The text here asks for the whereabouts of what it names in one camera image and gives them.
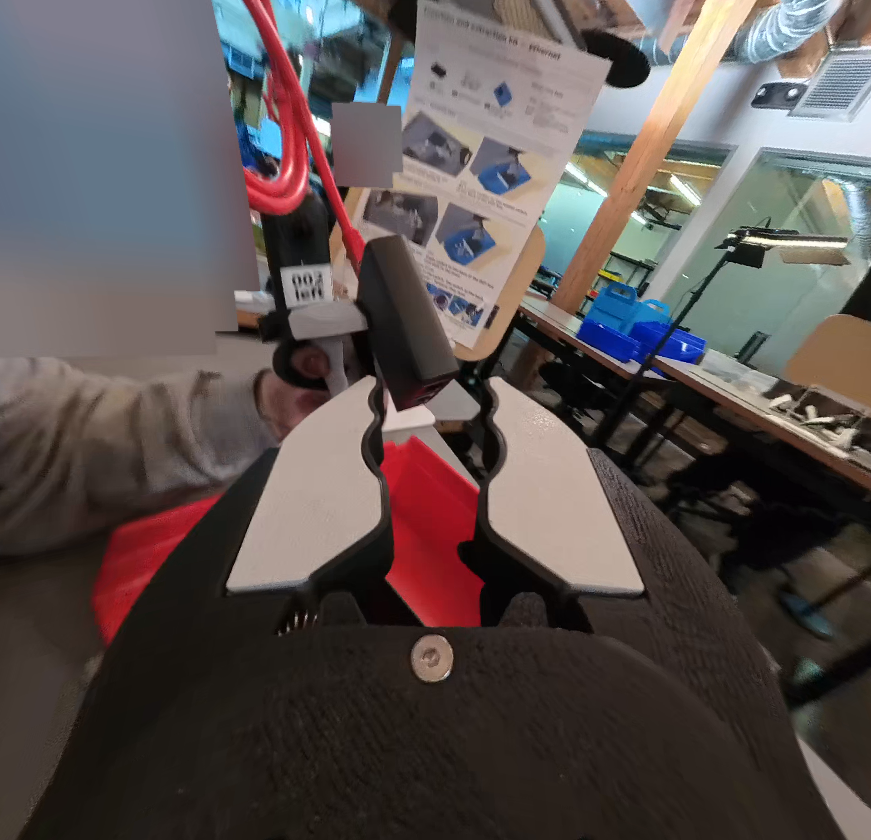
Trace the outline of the printed instruction poster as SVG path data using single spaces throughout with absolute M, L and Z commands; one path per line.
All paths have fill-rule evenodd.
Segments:
M 612 62 L 418 0 L 402 169 L 366 241 L 402 236 L 449 340 L 471 349 L 565 173 Z

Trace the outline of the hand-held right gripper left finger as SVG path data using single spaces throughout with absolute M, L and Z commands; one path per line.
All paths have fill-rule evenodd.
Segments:
M 279 447 L 226 582 L 230 594 L 357 591 L 395 557 L 383 460 L 383 390 L 364 377 Z

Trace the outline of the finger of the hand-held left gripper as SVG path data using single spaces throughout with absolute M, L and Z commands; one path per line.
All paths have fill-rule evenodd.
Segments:
M 289 312 L 289 330 L 298 342 L 368 332 L 365 313 L 354 301 L 321 301 Z

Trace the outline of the tray of white parts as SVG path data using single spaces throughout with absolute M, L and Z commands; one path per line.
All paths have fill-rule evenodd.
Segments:
M 870 408 L 820 386 L 778 381 L 764 393 L 768 410 L 824 444 L 852 455 L 870 453 Z

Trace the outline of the person's left hand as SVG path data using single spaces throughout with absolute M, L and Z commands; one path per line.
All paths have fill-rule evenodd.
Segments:
M 326 380 L 331 366 L 321 348 L 306 345 L 296 350 L 291 366 L 301 377 L 314 381 L 314 388 L 286 383 L 270 368 L 263 369 L 254 382 L 255 406 L 278 441 L 330 399 Z

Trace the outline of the black ethernet adapter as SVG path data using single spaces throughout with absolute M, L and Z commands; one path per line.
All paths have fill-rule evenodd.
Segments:
M 365 246 L 356 304 L 367 319 L 368 346 L 397 411 L 423 406 L 459 372 L 459 362 L 402 236 Z

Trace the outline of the blue plastic bin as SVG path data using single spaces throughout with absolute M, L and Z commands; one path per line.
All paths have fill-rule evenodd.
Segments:
M 681 328 L 669 333 L 672 318 L 661 301 L 637 301 L 628 336 L 637 344 L 635 361 L 643 363 L 661 342 L 658 356 L 682 363 L 697 364 L 707 349 L 707 341 Z

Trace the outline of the black oval lamp head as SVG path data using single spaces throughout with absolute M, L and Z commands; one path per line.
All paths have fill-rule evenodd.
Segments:
M 610 63 L 605 83 L 616 89 L 633 89 L 646 83 L 651 63 L 636 44 L 601 29 L 580 31 L 583 48 Z

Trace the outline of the black stand lamp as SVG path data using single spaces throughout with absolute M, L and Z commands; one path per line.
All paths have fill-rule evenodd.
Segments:
M 844 250 L 847 244 L 848 238 L 845 237 L 803 235 L 791 229 L 761 226 L 739 228 L 728 233 L 717 246 L 720 258 L 712 270 L 691 290 L 689 299 L 675 315 L 667 333 L 660 335 L 638 371 L 627 382 L 621 396 L 611 410 L 604 414 L 593 434 L 593 446 L 598 449 L 606 446 L 615 429 L 630 412 L 634 400 L 641 393 L 646 375 L 652 370 L 656 357 L 726 265 L 758 269 L 763 266 L 766 254 L 775 251 L 779 253 L 782 261 L 795 260 L 799 264 L 838 267 L 845 264 Z

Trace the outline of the red plastic bin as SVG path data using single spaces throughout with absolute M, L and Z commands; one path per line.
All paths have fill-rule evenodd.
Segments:
M 479 627 L 483 582 L 458 551 L 473 538 L 477 486 L 418 437 L 387 442 L 382 472 L 395 541 L 387 583 L 425 626 Z M 166 558 L 221 497 L 170 508 L 113 531 L 91 597 L 105 646 Z

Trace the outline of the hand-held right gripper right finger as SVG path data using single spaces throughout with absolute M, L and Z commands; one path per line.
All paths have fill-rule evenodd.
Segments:
M 502 378 L 486 382 L 473 538 L 459 547 L 490 587 L 554 597 L 640 597 L 645 586 L 584 442 Z

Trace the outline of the rounded wooden chair back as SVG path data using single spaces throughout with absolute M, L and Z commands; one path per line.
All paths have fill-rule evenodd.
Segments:
M 816 386 L 870 404 L 870 322 L 833 314 L 802 342 L 783 369 L 784 380 Z

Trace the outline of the metal air vent grille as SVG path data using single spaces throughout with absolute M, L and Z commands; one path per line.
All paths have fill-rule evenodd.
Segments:
M 788 116 L 851 123 L 869 95 L 870 46 L 836 46 L 828 52 Z

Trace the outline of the wooden post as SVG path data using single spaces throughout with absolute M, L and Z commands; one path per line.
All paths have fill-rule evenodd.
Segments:
M 552 304 L 574 314 L 616 246 L 646 187 L 757 0 L 705 0 L 626 160 L 566 269 Z

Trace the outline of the silver ribbed air duct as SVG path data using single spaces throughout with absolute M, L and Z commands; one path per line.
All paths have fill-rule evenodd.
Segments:
M 722 64 L 754 65 L 782 59 L 810 40 L 833 41 L 833 28 L 848 0 L 778 0 L 741 27 Z

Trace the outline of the long wooden work table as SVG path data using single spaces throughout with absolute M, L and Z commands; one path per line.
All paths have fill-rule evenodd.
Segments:
M 548 301 L 525 296 L 517 309 L 515 327 L 530 340 L 564 361 L 568 360 L 569 353 L 580 354 L 626 382 L 630 381 L 640 369 L 640 364 L 637 362 L 621 363 L 603 351 L 577 339 L 579 319 L 551 306 Z M 653 371 L 645 372 L 641 380 L 643 388 L 664 388 L 667 392 L 675 391 L 677 388 L 691 390 L 696 397 L 711 402 L 713 407 L 735 414 L 737 418 L 753 426 L 757 431 L 811 458 L 828 472 L 838 474 L 858 491 L 869 494 L 868 470 L 843 457 L 830 445 L 814 439 L 809 432 L 777 418 L 768 410 L 761 397 L 744 397 L 732 386 L 691 364 L 657 358 L 654 360 L 654 367 L 662 371 L 663 377 L 659 377 Z

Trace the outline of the person's left forearm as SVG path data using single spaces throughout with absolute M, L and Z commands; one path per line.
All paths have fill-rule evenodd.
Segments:
M 256 403 L 262 372 L 133 380 L 50 357 L 1 368 L 3 559 L 224 486 L 278 443 Z

